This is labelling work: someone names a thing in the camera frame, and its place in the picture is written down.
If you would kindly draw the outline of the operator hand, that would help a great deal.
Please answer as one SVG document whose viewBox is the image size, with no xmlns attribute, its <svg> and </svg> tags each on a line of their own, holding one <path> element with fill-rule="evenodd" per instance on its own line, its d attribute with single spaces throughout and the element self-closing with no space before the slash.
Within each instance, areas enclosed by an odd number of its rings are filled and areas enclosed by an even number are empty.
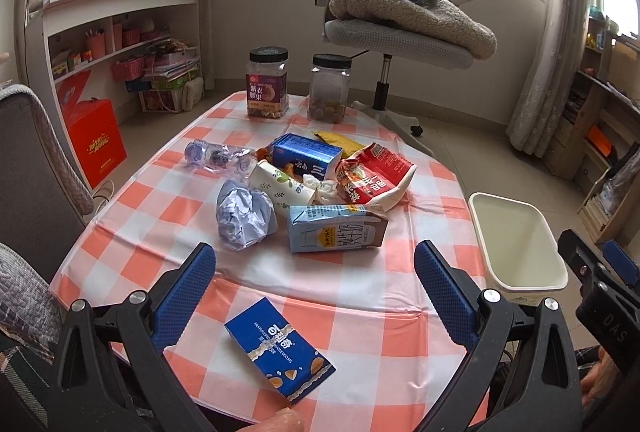
<svg viewBox="0 0 640 432">
<path fill-rule="evenodd" d="M 239 432 L 304 432 L 302 417 L 292 408 L 283 408 L 270 418 L 246 426 Z"/>
</svg>

